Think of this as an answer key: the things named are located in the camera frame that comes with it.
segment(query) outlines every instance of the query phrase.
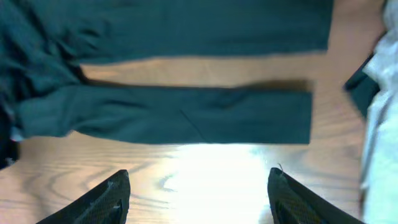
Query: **dark green pants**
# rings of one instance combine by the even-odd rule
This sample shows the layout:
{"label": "dark green pants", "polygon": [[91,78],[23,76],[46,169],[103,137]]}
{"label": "dark green pants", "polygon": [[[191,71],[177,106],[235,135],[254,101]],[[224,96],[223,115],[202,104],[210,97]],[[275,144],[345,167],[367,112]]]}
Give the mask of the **dark green pants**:
{"label": "dark green pants", "polygon": [[0,91],[25,138],[74,129],[149,144],[308,143],[310,93],[94,86],[79,64],[326,50],[332,7],[332,0],[1,0]]}

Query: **floor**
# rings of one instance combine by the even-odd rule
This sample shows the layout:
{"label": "floor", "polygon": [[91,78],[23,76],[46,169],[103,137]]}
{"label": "floor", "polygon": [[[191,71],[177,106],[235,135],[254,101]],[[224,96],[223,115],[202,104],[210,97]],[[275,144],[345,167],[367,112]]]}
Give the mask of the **floor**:
{"label": "floor", "polygon": [[344,82],[383,32],[383,0],[335,0],[330,49],[256,58],[155,58],[84,66],[97,80],[173,86],[240,86],[310,80],[309,146],[148,146],[71,133],[22,143],[22,159],[0,171],[0,223],[35,223],[119,169],[131,180],[127,223],[272,223],[267,176],[284,171],[332,204],[360,217],[359,165],[364,122]]}

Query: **pant leg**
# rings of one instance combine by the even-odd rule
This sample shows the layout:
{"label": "pant leg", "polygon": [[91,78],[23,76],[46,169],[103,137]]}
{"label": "pant leg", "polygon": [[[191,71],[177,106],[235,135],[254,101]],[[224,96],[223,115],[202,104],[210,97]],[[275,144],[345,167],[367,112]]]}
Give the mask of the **pant leg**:
{"label": "pant leg", "polygon": [[326,50],[333,0],[9,0],[75,63]]}
{"label": "pant leg", "polygon": [[306,144],[311,110],[312,95],[299,91],[67,86],[17,113],[26,137],[76,130],[146,144]]}

